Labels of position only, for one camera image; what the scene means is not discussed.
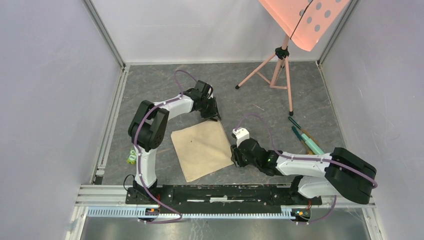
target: tripod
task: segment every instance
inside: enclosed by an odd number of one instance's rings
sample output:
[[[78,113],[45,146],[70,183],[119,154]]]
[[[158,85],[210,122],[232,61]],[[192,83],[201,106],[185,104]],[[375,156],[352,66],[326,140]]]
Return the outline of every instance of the tripod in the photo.
[[[290,87],[290,73],[289,73],[289,51],[287,50],[287,45],[289,44],[290,37],[285,34],[284,42],[281,47],[275,49],[275,53],[268,57],[267,60],[262,62],[255,70],[253,70],[243,81],[241,81],[238,85],[235,86],[235,89],[239,89],[245,82],[247,82],[253,75],[258,74],[261,78],[263,78],[268,84],[270,88],[273,89],[287,89],[288,92],[288,114],[293,116],[293,106],[292,106],[292,89]],[[271,59],[275,56],[278,57],[277,64],[275,65],[274,74],[272,75],[271,81],[269,81],[259,70],[265,66]],[[285,67],[285,75],[287,78],[287,86],[277,86],[276,81],[282,68]]]

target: white wall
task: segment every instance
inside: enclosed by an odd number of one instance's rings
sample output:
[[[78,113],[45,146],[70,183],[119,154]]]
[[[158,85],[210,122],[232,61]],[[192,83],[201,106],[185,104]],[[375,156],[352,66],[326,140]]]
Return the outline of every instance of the white wall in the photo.
[[[347,146],[377,168],[387,239],[423,239],[424,1],[360,1],[323,63]]]
[[[0,239],[63,239],[120,69],[81,0],[2,1],[0,66]]]
[[[258,0],[93,3],[127,63],[262,61],[284,38],[283,30]],[[333,22],[311,52],[291,42],[290,59],[317,60],[335,27]]]

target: gray floor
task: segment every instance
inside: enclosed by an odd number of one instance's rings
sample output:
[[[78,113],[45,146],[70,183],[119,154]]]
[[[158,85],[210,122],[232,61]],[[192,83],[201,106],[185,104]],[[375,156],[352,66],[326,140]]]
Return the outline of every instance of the gray floor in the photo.
[[[312,209],[318,219],[327,209]],[[135,218],[88,217],[82,240],[369,240],[361,209],[336,208],[331,217],[308,226],[287,219],[186,219],[177,223],[143,224]]]
[[[198,79],[211,84],[217,98],[222,125],[231,143],[232,129],[243,115],[256,113],[268,122],[278,148],[295,154],[306,153],[302,144],[291,130],[287,91],[271,89],[258,75],[252,77],[239,90],[234,87],[244,79],[259,62],[210,63],[183,65],[143,65],[131,66],[116,122],[109,157],[103,177],[104,185],[121,185],[124,177],[134,174],[136,167],[126,162],[132,147],[127,130],[133,116],[143,100],[162,101],[175,97],[178,87],[173,73],[183,69]],[[269,63],[262,70],[271,78],[275,64]],[[178,74],[184,90],[194,87],[194,81],[183,73]],[[290,79],[294,119],[319,141],[324,152],[332,152],[334,147],[343,147],[340,129],[331,106],[325,85],[314,62],[291,62]],[[286,84],[285,74],[281,74],[278,85]],[[156,175],[158,184],[186,184],[177,154],[171,141],[171,132],[198,124],[202,121],[198,112],[177,116],[168,122],[165,138],[157,150]],[[255,118],[248,118],[242,124],[263,148],[270,148],[270,139],[264,126]],[[252,166],[236,168],[234,165],[201,177],[190,184],[276,184],[289,183],[290,176],[269,177]]]

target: black cable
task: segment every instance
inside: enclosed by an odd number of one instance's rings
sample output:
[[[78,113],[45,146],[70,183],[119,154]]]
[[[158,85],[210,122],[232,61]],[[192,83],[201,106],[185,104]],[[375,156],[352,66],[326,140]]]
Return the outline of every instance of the black cable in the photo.
[[[128,192],[128,189],[125,187],[125,182],[127,181],[127,178],[129,177],[129,176],[132,176],[132,178],[134,179],[134,180],[136,180],[136,176],[134,176],[133,174],[128,174],[126,177],[125,177],[125,179],[123,180],[123,189],[125,189],[127,192]]]
[[[298,26],[299,26],[299,24],[301,23],[301,20],[302,20],[302,18],[304,17],[304,15],[305,15],[305,13],[306,13],[306,10],[308,10],[309,6],[311,5],[311,3],[312,3],[313,1],[314,1],[314,0],[311,0],[311,1],[309,2],[309,4],[305,7],[305,10],[303,11],[302,16],[300,16],[300,19],[299,19],[299,21],[297,22],[296,27],[294,28],[293,33],[292,33],[292,34],[291,34],[291,36],[290,36],[290,39],[292,39],[293,35],[295,34],[296,29],[298,29]]]

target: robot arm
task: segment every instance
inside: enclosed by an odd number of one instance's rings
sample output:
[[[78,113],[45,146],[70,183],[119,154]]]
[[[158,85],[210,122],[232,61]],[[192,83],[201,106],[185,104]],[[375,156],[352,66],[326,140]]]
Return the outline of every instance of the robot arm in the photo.
[[[137,128],[144,116],[150,109],[160,103],[161,102],[150,102],[147,100],[140,103],[140,106],[132,119],[131,125],[128,128],[128,134],[131,136],[131,142],[134,142]],[[194,88],[190,88],[185,91],[180,100],[158,107],[151,115],[148,116],[147,120],[150,122],[145,122],[143,126],[141,126],[141,130],[137,138],[137,144],[140,146],[141,151],[141,162],[136,163],[136,175],[139,176],[141,173],[143,182],[148,188],[157,183],[155,173],[156,151],[164,139],[168,121],[178,115],[193,111],[199,111],[201,117],[204,119],[221,119],[221,116],[218,113],[216,99],[213,97],[212,86],[200,80],[196,82]],[[136,177],[135,181],[139,186],[142,186],[139,177]]]
[[[292,187],[305,198],[342,195],[346,199],[367,204],[370,200],[373,184],[349,170],[323,161],[335,160],[352,167],[374,179],[376,169],[348,150],[336,147],[334,152],[322,155],[292,154],[265,150],[258,142],[250,138],[245,128],[233,130],[236,145],[231,146],[232,160],[236,166],[253,165],[269,176],[300,175],[292,182]]]

